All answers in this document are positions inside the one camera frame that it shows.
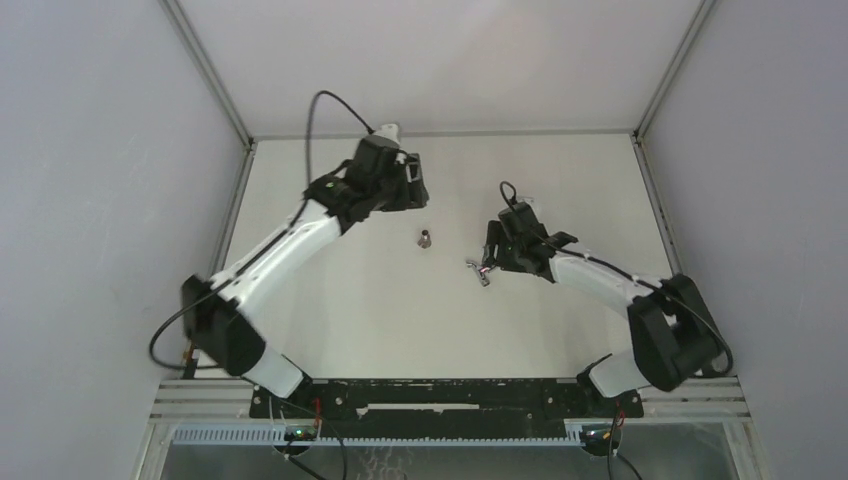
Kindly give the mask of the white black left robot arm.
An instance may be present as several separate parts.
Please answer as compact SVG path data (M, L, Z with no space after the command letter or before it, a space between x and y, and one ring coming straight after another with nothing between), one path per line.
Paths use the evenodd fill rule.
M365 135L352 158L313 180L291 219L229 268L208 280L189 277L181 287L180 317L187 339L216 368L274 395L290 417L311 407L307 374L270 346L254 318L282 283L322 248L374 212L426 206L418 154L401 147L398 125Z

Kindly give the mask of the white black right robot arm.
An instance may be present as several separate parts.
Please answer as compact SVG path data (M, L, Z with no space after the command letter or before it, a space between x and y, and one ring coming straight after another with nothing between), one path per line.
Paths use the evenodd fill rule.
M586 367L578 402L605 415L643 387L671 392L693 378L730 373L732 354L695 282L684 274L641 277L593 255L577 237L549 232L533 208L511 201L487 224L478 271L529 274L586 293L627 324L631 345Z

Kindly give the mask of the chrome water faucet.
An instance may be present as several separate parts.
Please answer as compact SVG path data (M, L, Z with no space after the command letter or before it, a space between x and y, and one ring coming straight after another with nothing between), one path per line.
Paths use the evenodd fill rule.
M482 287L488 287L491 284L491 280L489 278L490 272L493 270L491 265L473 260L466 260L465 264L467 268L474 272Z

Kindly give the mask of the aluminium frame rail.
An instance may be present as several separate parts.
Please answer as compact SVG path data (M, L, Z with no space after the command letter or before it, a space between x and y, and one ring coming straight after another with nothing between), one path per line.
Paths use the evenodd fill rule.
M163 380L149 415L157 423L247 422L262 400L254 386L236 379Z

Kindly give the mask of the threaded metal pipe fitting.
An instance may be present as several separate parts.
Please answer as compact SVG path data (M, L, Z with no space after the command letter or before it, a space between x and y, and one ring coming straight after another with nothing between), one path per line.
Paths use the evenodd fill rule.
M424 229L420 232L417 245L422 249L428 249L432 246L432 237L429 230Z

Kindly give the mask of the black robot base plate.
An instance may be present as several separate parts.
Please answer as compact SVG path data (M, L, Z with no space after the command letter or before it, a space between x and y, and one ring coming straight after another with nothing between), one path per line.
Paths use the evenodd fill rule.
M634 390L603 398L569 378L313 380L284 399L255 389L250 418L302 420L345 440L547 440L565 437L568 421L645 414Z

